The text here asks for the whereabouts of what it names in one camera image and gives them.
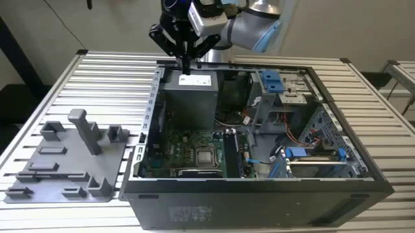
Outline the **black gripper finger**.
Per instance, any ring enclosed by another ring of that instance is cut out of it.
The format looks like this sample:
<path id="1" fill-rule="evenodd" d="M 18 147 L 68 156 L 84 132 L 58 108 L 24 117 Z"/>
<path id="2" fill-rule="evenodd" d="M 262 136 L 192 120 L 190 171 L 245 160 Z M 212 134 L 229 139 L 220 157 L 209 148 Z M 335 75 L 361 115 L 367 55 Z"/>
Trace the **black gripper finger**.
<path id="1" fill-rule="evenodd" d="M 166 25 L 166 29 L 161 24 L 153 24 L 149 28 L 148 36 L 154 41 L 168 56 L 174 56 L 177 62 L 181 63 L 182 74 L 186 74 L 186 54 L 184 48 L 184 40 L 177 24 Z"/>
<path id="2" fill-rule="evenodd" d="M 196 58 L 201 58 L 205 53 L 213 48 L 216 43 L 220 41 L 220 35 L 212 34 L 204 38 L 200 44 L 196 45 L 196 41 L 198 40 L 197 35 L 190 35 L 186 39 L 185 46 L 185 73 L 190 74 L 190 62 L 194 61 Z"/>

